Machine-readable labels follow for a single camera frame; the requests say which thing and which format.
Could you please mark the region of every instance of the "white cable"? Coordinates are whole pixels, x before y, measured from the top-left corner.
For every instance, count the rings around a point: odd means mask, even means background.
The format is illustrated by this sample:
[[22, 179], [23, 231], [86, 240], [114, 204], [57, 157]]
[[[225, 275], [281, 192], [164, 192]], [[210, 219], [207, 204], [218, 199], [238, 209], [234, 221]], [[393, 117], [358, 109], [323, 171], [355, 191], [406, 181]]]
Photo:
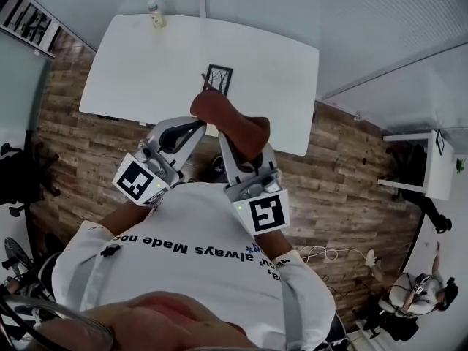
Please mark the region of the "white cable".
[[[408, 246], [410, 244], [414, 244], [414, 243], [404, 244], [403, 246], [396, 249], [394, 252], [396, 252], [396, 251], [398, 251], [398, 250], [402, 249], [403, 247]], [[358, 249], [329, 249], [329, 248], [324, 247], [324, 246], [305, 246], [305, 247], [301, 248], [301, 250], [299, 251], [299, 254], [301, 254], [301, 252], [304, 249], [308, 249], [308, 248], [310, 248], [310, 250], [309, 250], [309, 253], [307, 254], [307, 256], [302, 256], [302, 259], [307, 259], [306, 264], [309, 262], [309, 259], [311, 257], [318, 256], [320, 254], [325, 254], [325, 259], [327, 259], [328, 261], [335, 261], [336, 259], [338, 259], [338, 256], [339, 256], [338, 252], [342, 252], [342, 251], [356, 251], [363, 257], [363, 259], [366, 259], [366, 256], [361, 251], [359, 251]], [[316, 254], [311, 254], [312, 251], [314, 251], [315, 249], [323, 249], [323, 251], [318, 252]], [[334, 254], [336, 254], [336, 256], [329, 257], [328, 256], [329, 252], [333, 252]]]

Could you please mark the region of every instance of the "white t-shirt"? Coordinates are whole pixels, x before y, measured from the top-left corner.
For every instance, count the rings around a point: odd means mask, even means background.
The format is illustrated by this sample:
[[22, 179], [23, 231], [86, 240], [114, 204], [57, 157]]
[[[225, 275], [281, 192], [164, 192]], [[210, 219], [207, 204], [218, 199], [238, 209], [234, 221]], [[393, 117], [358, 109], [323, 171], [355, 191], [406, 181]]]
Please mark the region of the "white t-shirt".
[[[121, 246], [115, 254], [100, 254], [114, 244]], [[188, 295], [241, 326], [257, 346], [285, 350], [282, 279], [299, 300], [303, 345], [313, 350], [334, 316], [322, 280], [294, 251], [273, 264], [243, 229], [222, 186], [184, 184], [117, 237], [84, 222], [58, 258], [52, 283], [59, 303], [81, 310], [152, 291]]]
[[[409, 273], [402, 274], [390, 291], [390, 300], [394, 306], [402, 307], [407, 296], [411, 293], [416, 282], [416, 276]], [[409, 306], [408, 312], [416, 315], [427, 314], [437, 304], [437, 293], [444, 287], [444, 279], [439, 271], [432, 274], [424, 284], [425, 295], [416, 295], [415, 300]]]

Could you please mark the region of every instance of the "black picture frame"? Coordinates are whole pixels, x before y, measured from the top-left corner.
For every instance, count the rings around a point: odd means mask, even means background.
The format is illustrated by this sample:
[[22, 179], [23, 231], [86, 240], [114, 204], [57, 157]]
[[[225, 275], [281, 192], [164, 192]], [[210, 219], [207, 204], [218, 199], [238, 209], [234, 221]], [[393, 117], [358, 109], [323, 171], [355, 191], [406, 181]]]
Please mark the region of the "black picture frame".
[[442, 156], [442, 152], [444, 151], [444, 148], [445, 148], [445, 142], [444, 142], [444, 137], [442, 136], [442, 133], [440, 132], [440, 130], [437, 130], [436, 144], [437, 144], [437, 148], [439, 149], [440, 156]]
[[203, 90], [207, 91], [210, 89], [215, 89], [227, 96], [232, 76], [232, 68], [210, 64], [208, 66], [208, 71], [206, 72], [206, 80], [203, 84]]

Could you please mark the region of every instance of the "white table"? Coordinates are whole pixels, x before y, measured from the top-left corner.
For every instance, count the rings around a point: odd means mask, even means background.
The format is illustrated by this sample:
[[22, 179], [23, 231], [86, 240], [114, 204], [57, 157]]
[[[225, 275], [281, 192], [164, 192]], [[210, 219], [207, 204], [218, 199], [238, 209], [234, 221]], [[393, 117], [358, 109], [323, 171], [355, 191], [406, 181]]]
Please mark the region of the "white table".
[[402, 184], [400, 182], [385, 181], [380, 179], [377, 183], [405, 189], [410, 191], [422, 192], [425, 196], [432, 199], [448, 200], [450, 197], [450, 188], [452, 186], [453, 171], [455, 170], [455, 162], [453, 156], [453, 147], [444, 140], [445, 147], [442, 155], [436, 144], [437, 132], [423, 134], [408, 134], [408, 135], [388, 135], [383, 138], [385, 142], [399, 142], [411, 140], [427, 141], [427, 161], [426, 174], [424, 175], [424, 185], [413, 186]]
[[[86, 81], [80, 111], [156, 124], [189, 116], [209, 64], [233, 68], [227, 97], [270, 119], [273, 148], [305, 155], [319, 51], [271, 32], [220, 20], [167, 15], [114, 17]], [[208, 134], [217, 135], [214, 127]]]

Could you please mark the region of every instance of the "shoe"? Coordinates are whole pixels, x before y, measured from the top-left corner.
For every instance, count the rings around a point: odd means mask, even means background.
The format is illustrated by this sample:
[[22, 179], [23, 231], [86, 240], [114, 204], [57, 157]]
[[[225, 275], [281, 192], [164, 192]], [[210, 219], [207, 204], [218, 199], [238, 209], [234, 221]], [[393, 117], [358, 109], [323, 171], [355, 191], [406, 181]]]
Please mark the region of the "shoe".
[[366, 265], [370, 268], [375, 265], [375, 251], [373, 249], [367, 251]]

